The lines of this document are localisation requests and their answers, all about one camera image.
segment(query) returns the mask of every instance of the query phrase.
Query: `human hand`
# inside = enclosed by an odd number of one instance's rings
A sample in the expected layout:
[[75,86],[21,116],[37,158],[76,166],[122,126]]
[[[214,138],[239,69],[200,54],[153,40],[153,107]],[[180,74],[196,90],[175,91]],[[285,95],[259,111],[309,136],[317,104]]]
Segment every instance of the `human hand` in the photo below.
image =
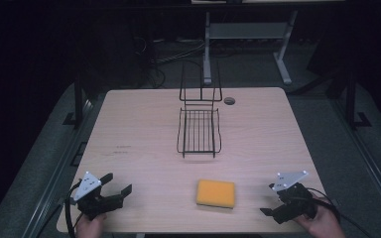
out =
[[103,221],[107,218],[106,213],[97,215],[89,220],[88,216],[82,215],[76,224],[77,238],[99,238],[103,233]]
[[[314,199],[329,203],[326,199],[318,198],[316,195],[314,195]],[[321,205],[317,206],[317,215],[314,219],[301,215],[296,217],[294,221],[316,238],[345,238],[333,212]]]

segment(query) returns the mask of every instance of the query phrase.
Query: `yellow sponge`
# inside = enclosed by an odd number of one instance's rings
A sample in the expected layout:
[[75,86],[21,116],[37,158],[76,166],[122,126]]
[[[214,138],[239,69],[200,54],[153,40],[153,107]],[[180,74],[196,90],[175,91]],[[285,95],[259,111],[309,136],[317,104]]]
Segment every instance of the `yellow sponge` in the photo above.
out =
[[234,182],[200,179],[196,203],[200,205],[234,207]]

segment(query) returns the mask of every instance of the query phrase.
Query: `metal wire shelf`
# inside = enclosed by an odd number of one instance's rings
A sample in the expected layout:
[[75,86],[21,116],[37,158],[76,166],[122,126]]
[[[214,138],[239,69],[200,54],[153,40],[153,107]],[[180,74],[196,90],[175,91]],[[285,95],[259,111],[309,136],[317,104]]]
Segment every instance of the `metal wire shelf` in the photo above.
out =
[[218,77],[211,85],[204,84],[201,78],[198,84],[198,90],[187,93],[183,65],[179,99],[184,102],[184,107],[181,107],[179,117],[177,148],[183,157],[191,153],[212,154],[215,157],[221,151],[219,112],[218,108],[214,109],[214,102],[222,101],[221,83]]

